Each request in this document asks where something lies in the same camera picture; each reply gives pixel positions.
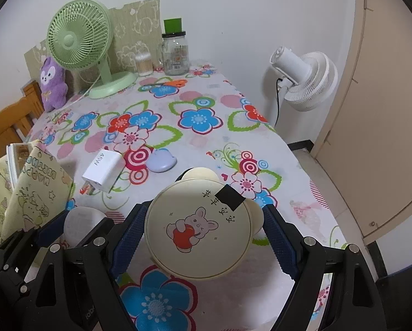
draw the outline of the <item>white desk fan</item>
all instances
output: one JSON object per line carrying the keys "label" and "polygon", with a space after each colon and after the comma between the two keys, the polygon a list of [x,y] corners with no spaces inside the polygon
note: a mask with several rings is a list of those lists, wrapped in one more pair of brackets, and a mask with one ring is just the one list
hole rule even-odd
{"label": "white desk fan", "polygon": [[333,93],[338,82],[335,64],[322,52],[298,57],[281,46],[271,56],[271,64],[281,74],[277,81],[278,113],[283,100],[297,111],[316,108]]}

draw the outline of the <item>chair backrest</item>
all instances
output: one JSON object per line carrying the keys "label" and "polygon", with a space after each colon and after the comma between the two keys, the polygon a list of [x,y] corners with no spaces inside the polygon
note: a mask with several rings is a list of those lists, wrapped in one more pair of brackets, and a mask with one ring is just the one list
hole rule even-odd
{"label": "chair backrest", "polygon": [[0,111],[0,157],[6,154],[8,144],[22,142],[15,127],[27,136],[33,126],[30,114],[39,118],[44,112],[38,83],[29,83],[23,90],[25,97]]}

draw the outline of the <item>bolt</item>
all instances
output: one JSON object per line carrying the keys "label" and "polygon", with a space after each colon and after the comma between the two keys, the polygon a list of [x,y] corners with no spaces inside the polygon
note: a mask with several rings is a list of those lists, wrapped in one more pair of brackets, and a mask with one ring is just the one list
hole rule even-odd
{"label": "bolt", "polygon": [[103,236],[99,236],[98,238],[95,238],[93,240],[93,244],[96,246],[101,246],[103,244],[105,244],[105,238]]}
{"label": "bolt", "polygon": [[354,252],[354,253],[359,252],[359,247],[355,244],[350,244],[349,249],[350,249],[351,252]]}
{"label": "bolt", "polygon": [[52,246],[50,246],[50,251],[51,252],[58,252],[60,249],[60,245],[59,244],[53,244]]}
{"label": "bolt", "polygon": [[308,246],[313,246],[316,244],[316,240],[315,238],[312,238],[311,236],[306,236],[304,238],[304,242],[308,245]]}

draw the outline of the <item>green desk fan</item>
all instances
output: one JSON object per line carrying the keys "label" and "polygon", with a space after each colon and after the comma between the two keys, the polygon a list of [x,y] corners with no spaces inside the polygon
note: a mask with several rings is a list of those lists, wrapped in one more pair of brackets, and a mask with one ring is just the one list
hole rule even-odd
{"label": "green desk fan", "polygon": [[111,74],[107,62],[113,29],[105,6],[91,0],[75,0],[63,6],[48,27],[49,54],[67,70],[82,70],[97,64],[101,81],[90,88],[90,98],[103,98],[130,86],[137,79],[131,72]]}

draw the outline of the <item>cotton swab container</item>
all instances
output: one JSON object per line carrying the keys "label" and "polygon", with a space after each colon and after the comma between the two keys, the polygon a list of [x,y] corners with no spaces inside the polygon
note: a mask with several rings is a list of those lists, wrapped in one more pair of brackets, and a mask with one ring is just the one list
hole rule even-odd
{"label": "cotton swab container", "polygon": [[137,73],[140,77],[149,76],[154,72],[151,54],[149,52],[135,55],[135,65],[137,67]]}

